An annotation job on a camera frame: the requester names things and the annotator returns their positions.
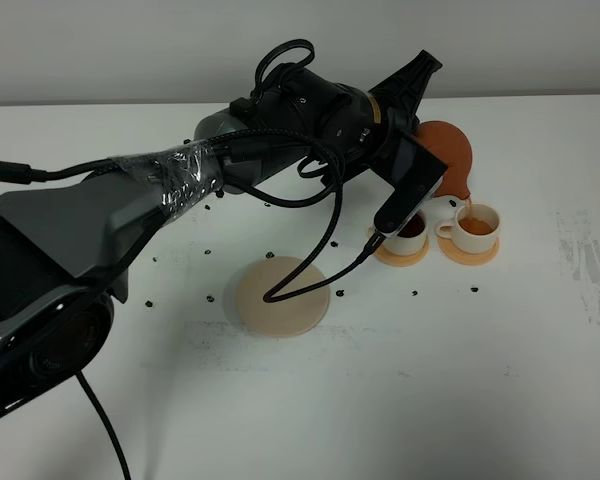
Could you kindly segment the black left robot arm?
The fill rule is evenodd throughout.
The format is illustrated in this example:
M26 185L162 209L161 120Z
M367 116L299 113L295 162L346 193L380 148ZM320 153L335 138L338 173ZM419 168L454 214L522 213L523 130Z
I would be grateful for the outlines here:
M127 270L164 226L216 192L261 196L289 166L324 195L371 170L392 195L362 250L396 235L439 186L444 163L415 140L417 109L439 61L419 53L368 91L283 63L289 41L258 64L252 92L164 151L50 172L0 162L0 418L66 379L102 348Z

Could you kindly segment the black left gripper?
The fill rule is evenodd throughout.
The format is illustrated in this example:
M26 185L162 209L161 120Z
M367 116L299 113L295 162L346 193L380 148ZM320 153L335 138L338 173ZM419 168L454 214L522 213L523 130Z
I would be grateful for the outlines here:
M407 65L363 94L370 139L359 158L384 180L401 180L413 163L414 147L406 137L419 126L417 110L429 81L442 63L425 50Z

